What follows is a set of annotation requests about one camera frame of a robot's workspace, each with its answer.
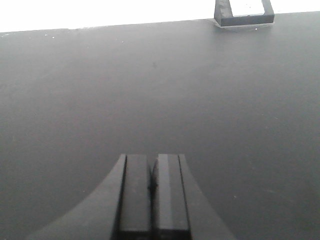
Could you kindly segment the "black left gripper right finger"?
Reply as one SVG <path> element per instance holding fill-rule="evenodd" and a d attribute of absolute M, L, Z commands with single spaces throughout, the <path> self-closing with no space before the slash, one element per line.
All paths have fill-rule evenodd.
<path fill-rule="evenodd" d="M 183 154 L 159 154 L 153 167 L 155 240 L 234 240 L 211 207 Z"/>

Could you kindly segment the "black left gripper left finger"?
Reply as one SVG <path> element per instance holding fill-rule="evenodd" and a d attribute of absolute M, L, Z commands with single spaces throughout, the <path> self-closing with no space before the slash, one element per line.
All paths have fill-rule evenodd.
<path fill-rule="evenodd" d="M 149 240 L 150 168 L 142 154 L 121 154 L 106 178 L 63 216 L 28 240 Z"/>

